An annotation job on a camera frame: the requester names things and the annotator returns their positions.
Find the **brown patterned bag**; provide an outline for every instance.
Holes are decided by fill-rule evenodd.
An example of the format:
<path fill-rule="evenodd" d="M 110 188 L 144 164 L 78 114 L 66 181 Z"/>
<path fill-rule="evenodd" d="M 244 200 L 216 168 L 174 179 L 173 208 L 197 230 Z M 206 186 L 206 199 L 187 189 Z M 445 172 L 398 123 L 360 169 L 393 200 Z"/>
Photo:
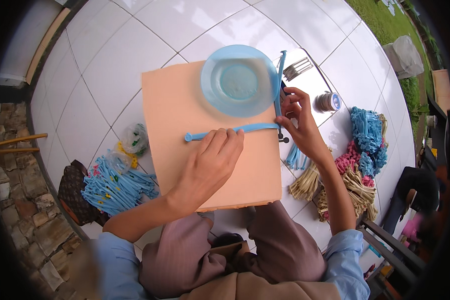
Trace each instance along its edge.
<path fill-rule="evenodd" d="M 84 177 L 87 169 L 78 160 L 72 161 L 63 170 L 63 176 L 58 188 L 58 199 L 70 217 L 79 226 L 97 221 L 100 225 L 106 222 L 107 215 L 87 202 L 81 191 L 85 189 Z"/>

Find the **green grass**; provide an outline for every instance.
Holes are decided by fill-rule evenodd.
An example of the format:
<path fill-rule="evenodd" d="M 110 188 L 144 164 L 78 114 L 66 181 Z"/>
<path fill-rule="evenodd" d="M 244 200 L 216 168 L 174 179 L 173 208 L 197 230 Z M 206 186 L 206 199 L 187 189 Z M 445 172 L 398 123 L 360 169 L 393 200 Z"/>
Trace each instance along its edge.
<path fill-rule="evenodd" d="M 399 79 L 400 86 L 402 87 L 403 96 L 405 97 L 406 106 L 408 111 L 411 111 L 414 107 L 420 105 L 420 92 L 419 81 L 416 77 L 410 77 L 405 79 Z M 412 122 L 413 138 L 417 136 L 419 129 L 418 122 Z"/>
<path fill-rule="evenodd" d="M 408 16 L 402 14 L 395 4 L 395 16 L 393 16 L 381 1 L 378 3 L 375 3 L 373 0 L 345 1 L 362 18 L 381 45 L 393 43 L 398 37 L 405 35 L 412 39 L 417 51 L 422 56 L 426 93 L 433 97 L 432 71 L 426 59 L 427 55 L 423 50 L 419 34 Z"/>
<path fill-rule="evenodd" d="M 378 42 L 381 45 L 393 43 L 398 37 L 409 36 L 412 39 L 417 51 L 422 56 L 422 63 L 424 69 L 423 86 L 426 89 L 426 94 L 434 98 L 432 70 L 426 59 L 427 55 L 421 44 L 419 34 L 416 32 L 414 25 L 407 15 L 402 14 L 399 8 L 395 5 L 395 16 L 393 16 L 388 8 L 378 1 L 373 0 L 345 0 L 362 18 L 366 25 L 373 32 Z M 411 107 L 420 103 L 420 90 L 416 77 L 400 80 L 403 95 L 405 97 L 407 108 L 410 111 Z M 418 123 L 412 122 L 412 130 L 414 139 L 417 136 Z"/>

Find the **person's right hand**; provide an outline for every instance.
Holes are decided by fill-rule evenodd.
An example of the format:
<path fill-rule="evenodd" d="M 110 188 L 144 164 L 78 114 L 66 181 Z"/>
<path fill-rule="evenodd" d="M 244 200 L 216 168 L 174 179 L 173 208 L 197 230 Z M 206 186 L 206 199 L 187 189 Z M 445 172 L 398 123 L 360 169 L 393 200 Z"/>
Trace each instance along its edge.
<path fill-rule="evenodd" d="M 288 130 L 300 151 L 316 164 L 330 159 L 330 151 L 312 116 L 310 96 L 296 87 L 284 87 L 283 90 L 293 94 L 285 97 L 282 116 L 277 117 L 275 122 Z M 298 121 L 298 128 L 290 120 L 293 118 Z"/>
<path fill-rule="evenodd" d="M 169 202 L 177 213 L 187 216 L 215 194 L 232 176 L 243 150 L 245 133 L 232 128 L 210 131 L 188 156 Z"/>

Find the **light blue sleeve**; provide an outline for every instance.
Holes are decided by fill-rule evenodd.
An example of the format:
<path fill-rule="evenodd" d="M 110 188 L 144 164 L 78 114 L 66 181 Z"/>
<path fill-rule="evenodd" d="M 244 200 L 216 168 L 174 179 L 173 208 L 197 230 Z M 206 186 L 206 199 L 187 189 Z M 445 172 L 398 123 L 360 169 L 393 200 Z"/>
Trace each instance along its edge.
<path fill-rule="evenodd" d="M 101 267 L 102 300 L 156 299 L 138 281 L 140 261 L 132 243 L 103 232 L 96 240 L 95 252 Z"/>
<path fill-rule="evenodd" d="M 323 281 L 335 284 L 344 300 L 362 300 L 370 296 L 370 288 L 359 265 L 362 239 L 360 231 L 344 230 L 331 237 L 325 252 L 328 267 Z"/>

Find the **wooden stick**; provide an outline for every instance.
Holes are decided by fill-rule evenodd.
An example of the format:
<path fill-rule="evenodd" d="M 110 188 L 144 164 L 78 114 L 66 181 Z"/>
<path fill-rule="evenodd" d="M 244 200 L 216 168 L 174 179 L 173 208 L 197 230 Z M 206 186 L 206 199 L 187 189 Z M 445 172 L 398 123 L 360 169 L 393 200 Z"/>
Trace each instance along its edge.
<path fill-rule="evenodd" d="M 34 135 L 17 137 L 17 138 L 10 139 L 10 140 L 0 141 L 0 146 L 6 145 L 6 144 L 11 144 L 11 143 L 16 143 L 16 142 L 21 142 L 21 141 L 28 141 L 31 139 L 38 139 L 40 137 L 47 137 L 47 136 L 48 136 L 48 133 L 39 133 L 39 134 L 34 134 Z"/>
<path fill-rule="evenodd" d="M 40 148 L 10 148 L 10 149 L 0 149 L 0 154 L 2 153 L 14 153 L 14 152 L 35 152 L 40 151 Z"/>

